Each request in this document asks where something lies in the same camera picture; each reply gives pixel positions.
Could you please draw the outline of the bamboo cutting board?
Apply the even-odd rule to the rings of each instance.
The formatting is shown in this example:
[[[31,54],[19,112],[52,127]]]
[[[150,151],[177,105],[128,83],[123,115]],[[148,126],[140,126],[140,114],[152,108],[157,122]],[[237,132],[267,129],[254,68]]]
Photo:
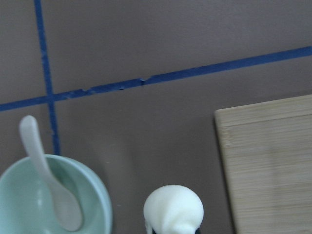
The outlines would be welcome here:
[[[312,231],[312,97],[219,109],[215,122],[235,232]]]

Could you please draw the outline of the translucent white spoon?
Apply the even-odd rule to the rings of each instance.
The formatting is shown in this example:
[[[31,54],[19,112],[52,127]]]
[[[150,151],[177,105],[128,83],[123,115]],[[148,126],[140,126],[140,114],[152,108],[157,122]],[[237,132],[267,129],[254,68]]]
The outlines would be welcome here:
[[[36,118],[31,115],[23,117],[19,124],[19,134],[27,155],[50,191],[60,226],[70,232],[77,231],[83,223],[80,205],[74,194],[53,175],[45,157]]]

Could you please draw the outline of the light green bowl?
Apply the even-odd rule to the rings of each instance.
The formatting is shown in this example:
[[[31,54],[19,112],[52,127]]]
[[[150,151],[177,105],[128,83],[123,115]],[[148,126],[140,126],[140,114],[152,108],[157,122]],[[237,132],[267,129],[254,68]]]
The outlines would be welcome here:
[[[83,224],[78,234],[110,234],[112,204],[101,179],[84,164],[47,155],[55,177],[79,200]],[[47,186],[28,157],[10,166],[0,177],[0,232],[2,234],[66,234],[53,211]]]

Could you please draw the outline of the white steamed bun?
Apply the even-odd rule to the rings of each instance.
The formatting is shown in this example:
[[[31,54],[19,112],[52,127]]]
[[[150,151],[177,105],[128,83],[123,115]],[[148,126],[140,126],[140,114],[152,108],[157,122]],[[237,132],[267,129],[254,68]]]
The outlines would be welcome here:
[[[143,215],[148,234],[194,234],[203,221],[204,208],[191,189],[166,185],[147,197]]]

